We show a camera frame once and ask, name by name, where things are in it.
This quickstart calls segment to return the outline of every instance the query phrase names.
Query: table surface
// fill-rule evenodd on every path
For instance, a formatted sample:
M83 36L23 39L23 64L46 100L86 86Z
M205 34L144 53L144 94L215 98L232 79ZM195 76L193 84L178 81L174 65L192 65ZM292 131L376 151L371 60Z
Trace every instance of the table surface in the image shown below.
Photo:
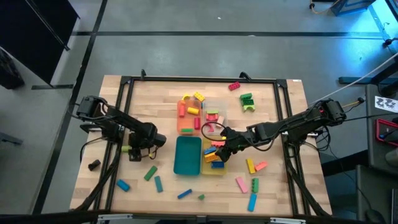
M99 95L114 105L119 89L121 76L107 75L104 77ZM307 109L307 101L301 80L287 80L293 114ZM165 145L158 150L155 160L149 158L141 162L129 162L128 155L123 154L118 170L118 178L127 182L131 189L128 192L115 188L112 212L145 213L145 214L186 214L186 215L254 215L291 217L289 187L284 165L282 142L280 137L275 140L271 150L267 152L247 148L243 152L231 156L228 161L228 172L223 176L199 175L182 176L173 173L175 142L178 136L176 128L176 103L185 93L199 91L206 101L224 101L228 103L227 119L231 128L243 131L246 126L265 121L277 121L275 96L271 84L242 83L241 87L229 91L227 83L190 83L190 82L134 82L129 114L140 121L154 123L160 134L167 137ZM121 110L124 109L127 86L124 89ZM251 92L256 104L255 112L243 113L239 96ZM284 117L286 117L282 89L279 90ZM90 133L88 141L98 138L100 133ZM307 139L315 144L314 139ZM101 141L86 146L80 166L76 186L73 193L71 208L79 206L98 182L101 168L90 172L88 164L96 159L102 161L106 142ZM300 150L302 167L306 185L317 202L331 214L328 194L318 152L303 145ZM253 159L255 164L267 161L268 166L249 174L246 159ZM162 179L164 191L156 192L154 178L144 180L144 175L152 166L158 170L154 176ZM250 193L242 194L235 177L240 176L250 188L251 179L259 178L259 193L254 212L247 210ZM300 191L297 186L296 195L298 210L303 213ZM177 195L192 189L193 193L179 200ZM105 186L100 208L104 208L108 185ZM204 201L197 197L205 194Z
M374 97L380 96L377 85L367 85L366 86L366 114L367 115L377 115L391 113L390 111L382 110L374 106ZM380 142L376 139L375 133L375 120L385 119L391 121L396 118L396 115L387 115L380 117L368 118L368 155L369 155L369 166L383 170L385 172L390 172L391 174L398 175L398 167L392 167L386 162L386 154L394 150L396 147L384 142Z

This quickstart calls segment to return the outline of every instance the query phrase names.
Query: blue toy block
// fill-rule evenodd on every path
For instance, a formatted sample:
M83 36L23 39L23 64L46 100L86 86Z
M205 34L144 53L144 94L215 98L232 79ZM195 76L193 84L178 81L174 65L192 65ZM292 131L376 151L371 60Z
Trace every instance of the blue toy block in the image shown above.
M210 154L210 153L215 152L215 151L216 151L216 147L215 147L215 146L211 146L210 148L205 149L205 150L203 151L203 153L204 153L205 155L207 155L207 154Z
M160 181L160 177L159 176L155 177L155 184L156 184L157 192L161 193L163 191L163 186L162 186L162 181Z
M256 200L257 200L257 195L256 194L251 194L250 195L249 206L248 206L248 211L249 212L253 212L254 211L254 206L256 205Z
M213 161L213 162L211 162L211 168L213 168L213 169L224 168L224 162L223 161Z
M117 186L119 186L122 190L124 190L125 192L127 192L129 189L130 189L130 186L127 184L127 183L125 183L125 181L123 181L123 180L121 180L121 179L119 179L117 182L116 182L116 185Z
M186 192L180 194L179 196L177 196L178 199L181 199L185 196L187 196L188 194L192 193L192 189L187 190Z

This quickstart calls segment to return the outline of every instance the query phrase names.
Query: teal bin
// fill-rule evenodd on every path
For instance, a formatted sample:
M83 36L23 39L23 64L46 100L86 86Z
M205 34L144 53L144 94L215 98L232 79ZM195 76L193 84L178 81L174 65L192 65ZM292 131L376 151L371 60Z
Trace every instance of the teal bin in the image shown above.
M199 175L201 159L201 139L179 136L175 144L174 173Z

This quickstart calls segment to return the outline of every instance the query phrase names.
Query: gray floor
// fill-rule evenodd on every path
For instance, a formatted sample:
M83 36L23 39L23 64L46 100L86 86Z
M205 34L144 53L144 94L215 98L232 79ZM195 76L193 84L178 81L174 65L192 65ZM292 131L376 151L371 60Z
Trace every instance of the gray floor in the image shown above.
M70 2L81 17L75 30L92 31L101 0ZM317 3L317 10L328 5ZM381 11L380 20L389 23L385 24L386 32L395 35L397 22L385 13L386 3L377 0L374 8ZM304 0L109 0L99 30L379 32L369 11L340 17L330 12L315 15ZM63 55L53 83L74 83L89 38L73 37L71 51ZM392 54L381 47L382 43L331 37L98 36L78 101L82 96L97 95L104 75L138 75L143 68L148 75L157 76L236 77L245 71L253 78L301 79L311 102L339 88L338 77L364 75L388 59ZM27 86L14 91L0 88L0 131L25 141L20 147L0 143L0 213L30 212L70 97L70 90L30 90L31 85L43 83L23 66L19 68ZM364 88L356 86L332 98L345 104L360 96L364 96ZM365 109L360 106L349 117L363 115ZM45 213L69 209L79 149L87 137L79 125L74 119L70 123ZM330 131L331 146L338 157L366 149L366 142L350 138L351 133L366 136L364 121L352 121ZM336 182L353 187L342 176L327 178L326 182L331 196L345 193L343 187L335 186Z

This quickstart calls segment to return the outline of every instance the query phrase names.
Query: green toy block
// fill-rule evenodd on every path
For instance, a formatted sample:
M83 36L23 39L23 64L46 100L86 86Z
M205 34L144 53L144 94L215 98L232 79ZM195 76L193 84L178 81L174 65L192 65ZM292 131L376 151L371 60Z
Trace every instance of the green toy block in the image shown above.
M148 173L145 175L144 179L146 181L149 181L149 179L155 174L156 171L157 171L157 167L156 166L152 166L150 168L150 170L148 171Z
M251 111L255 111L256 107L254 105L244 105L243 106L243 111L246 112L247 109L249 109Z
M218 110L206 110L207 114L217 114Z
M183 128L183 129L181 129L181 132L190 133L190 132L193 132L193 129L192 128Z
M251 191L253 193L258 193L258 191L259 191L259 179L258 178L251 179Z
M241 95L240 99L241 100L250 100L251 97L252 97L251 93L246 93L246 94Z

